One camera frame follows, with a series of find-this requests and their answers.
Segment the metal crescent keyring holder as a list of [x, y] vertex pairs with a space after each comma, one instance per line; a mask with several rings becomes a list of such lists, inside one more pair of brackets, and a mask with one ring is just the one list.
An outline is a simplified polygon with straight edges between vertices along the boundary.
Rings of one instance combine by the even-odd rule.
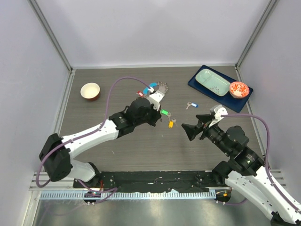
[[149, 84], [149, 87], [146, 87], [143, 90], [143, 94], [147, 95], [147, 94], [151, 94], [153, 92], [155, 92], [155, 88], [158, 88], [158, 91], [165, 94], [168, 91], [168, 87], [167, 84], [161, 81], [158, 82], [153, 82]]

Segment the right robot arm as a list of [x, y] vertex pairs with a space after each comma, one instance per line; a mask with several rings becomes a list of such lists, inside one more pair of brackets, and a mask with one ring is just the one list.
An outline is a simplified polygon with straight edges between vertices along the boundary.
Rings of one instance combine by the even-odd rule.
[[182, 124], [189, 140], [200, 135], [201, 140], [209, 139], [229, 157], [212, 170], [213, 182], [237, 190], [266, 215], [272, 226], [299, 226], [300, 203], [275, 180], [266, 160], [247, 146], [249, 138], [243, 129], [236, 125], [223, 131], [217, 123], [213, 124], [212, 114], [199, 114], [196, 118], [196, 125]]

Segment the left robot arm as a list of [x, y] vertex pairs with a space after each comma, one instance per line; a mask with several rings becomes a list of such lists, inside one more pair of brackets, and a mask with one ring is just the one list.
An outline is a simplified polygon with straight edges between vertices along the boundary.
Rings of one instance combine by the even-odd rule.
[[56, 133], [50, 135], [39, 154], [50, 181], [56, 182], [71, 177], [83, 181], [88, 187], [97, 187], [100, 176], [96, 167], [91, 163], [76, 161], [74, 158], [103, 142], [130, 134], [142, 124], [155, 126], [161, 119], [162, 99], [162, 94], [139, 97], [123, 111], [111, 115], [103, 123], [87, 130], [64, 137]]

